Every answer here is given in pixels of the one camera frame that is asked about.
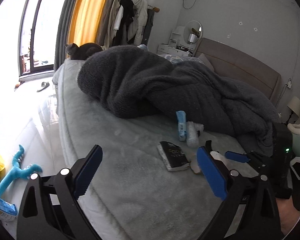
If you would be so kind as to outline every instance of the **gray cat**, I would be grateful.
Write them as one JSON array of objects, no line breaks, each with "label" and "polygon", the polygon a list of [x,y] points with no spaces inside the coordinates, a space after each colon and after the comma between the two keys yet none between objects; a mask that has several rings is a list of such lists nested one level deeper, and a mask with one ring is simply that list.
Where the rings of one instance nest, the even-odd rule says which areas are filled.
[{"label": "gray cat", "polygon": [[80,47],[75,43],[66,45],[66,53],[70,56],[70,59],[86,60],[100,51],[103,51],[103,49],[93,42],[83,44]]}]

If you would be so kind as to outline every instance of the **floor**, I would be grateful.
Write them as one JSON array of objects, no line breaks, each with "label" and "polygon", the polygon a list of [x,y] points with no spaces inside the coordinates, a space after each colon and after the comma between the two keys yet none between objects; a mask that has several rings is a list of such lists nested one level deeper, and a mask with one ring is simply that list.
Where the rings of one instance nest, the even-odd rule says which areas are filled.
[{"label": "floor", "polygon": [[[50,86],[37,93],[43,81],[48,81]],[[8,109],[0,131],[0,154],[5,159],[7,170],[21,144],[25,148],[22,169],[36,163],[42,167],[42,176],[58,173],[66,165],[59,138],[57,98],[52,78],[22,84],[7,104],[11,107],[5,107]],[[17,179],[2,198],[19,209],[26,184],[26,180]],[[16,223],[6,223],[5,227],[15,237]]]}]

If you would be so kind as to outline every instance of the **dark gray blanket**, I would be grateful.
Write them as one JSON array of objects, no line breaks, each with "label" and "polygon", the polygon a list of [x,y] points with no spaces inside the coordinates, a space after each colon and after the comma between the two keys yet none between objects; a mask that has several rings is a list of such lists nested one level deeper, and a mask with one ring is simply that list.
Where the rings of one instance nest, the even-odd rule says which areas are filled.
[{"label": "dark gray blanket", "polygon": [[88,58],[77,81],[117,117],[162,112],[176,119],[175,112],[183,110],[188,121],[204,124],[205,130],[233,137],[253,134],[263,152],[271,153],[271,122],[279,121],[272,103],[257,89],[220,77],[203,64],[172,64],[149,51],[118,46]]}]

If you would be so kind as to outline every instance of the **blue wrapper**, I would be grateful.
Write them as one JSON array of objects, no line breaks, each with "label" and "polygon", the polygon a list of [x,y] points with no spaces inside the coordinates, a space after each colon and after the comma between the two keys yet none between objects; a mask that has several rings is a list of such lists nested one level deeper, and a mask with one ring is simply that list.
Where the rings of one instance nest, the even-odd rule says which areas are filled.
[{"label": "blue wrapper", "polygon": [[15,204],[5,202],[0,198],[0,220],[12,221],[18,217],[18,210]]},{"label": "blue wrapper", "polygon": [[179,141],[183,142],[186,140],[186,112],[185,111],[176,111],[177,119],[178,119],[178,133],[179,133]]}]

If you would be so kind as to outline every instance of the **clothes rack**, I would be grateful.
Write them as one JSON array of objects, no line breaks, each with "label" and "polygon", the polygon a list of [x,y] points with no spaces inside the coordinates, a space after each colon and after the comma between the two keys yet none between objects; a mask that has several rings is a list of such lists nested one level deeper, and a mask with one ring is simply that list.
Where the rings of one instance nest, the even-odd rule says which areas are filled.
[{"label": "clothes rack", "polygon": [[151,6],[150,4],[148,4],[148,8],[153,9],[155,12],[159,12],[160,11],[160,9],[158,7]]}]

